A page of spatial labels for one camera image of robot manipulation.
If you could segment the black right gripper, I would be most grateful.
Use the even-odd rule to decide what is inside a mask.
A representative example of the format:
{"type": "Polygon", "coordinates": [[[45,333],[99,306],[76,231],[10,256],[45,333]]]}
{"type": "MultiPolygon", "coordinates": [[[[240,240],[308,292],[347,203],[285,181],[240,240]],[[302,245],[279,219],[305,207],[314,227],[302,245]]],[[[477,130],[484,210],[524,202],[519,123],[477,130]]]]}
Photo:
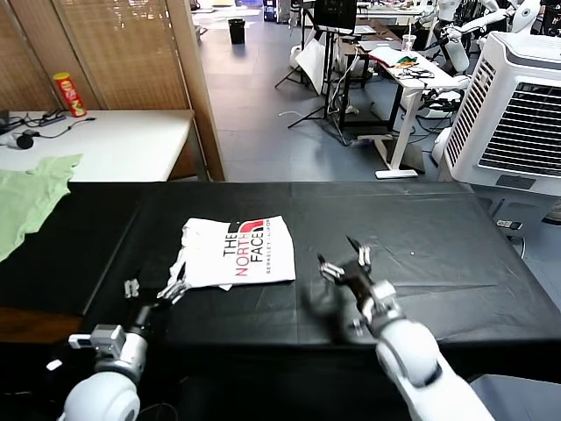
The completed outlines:
{"type": "Polygon", "coordinates": [[[319,253],[317,259],[320,275],[328,282],[348,288],[358,308],[373,306],[373,281],[370,279],[370,273],[363,267],[371,265],[371,247],[349,236],[347,240],[357,253],[358,261],[349,260],[344,264],[335,265],[319,253]]]}

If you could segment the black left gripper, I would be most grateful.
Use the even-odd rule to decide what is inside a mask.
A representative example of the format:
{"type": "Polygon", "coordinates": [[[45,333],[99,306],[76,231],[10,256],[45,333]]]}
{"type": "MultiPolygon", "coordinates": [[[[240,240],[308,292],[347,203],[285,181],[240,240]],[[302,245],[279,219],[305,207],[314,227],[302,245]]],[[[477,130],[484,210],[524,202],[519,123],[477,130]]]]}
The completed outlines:
{"type": "MultiPolygon", "coordinates": [[[[136,300],[131,307],[128,319],[128,332],[141,337],[158,336],[165,331],[172,305],[177,303],[187,291],[185,283],[185,264],[182,263],[175,281],[157,294],[157,298],[136,300]]],[[[139,297],[139,282],[132,278],[124,282],[126,300],[139,297]]]]}

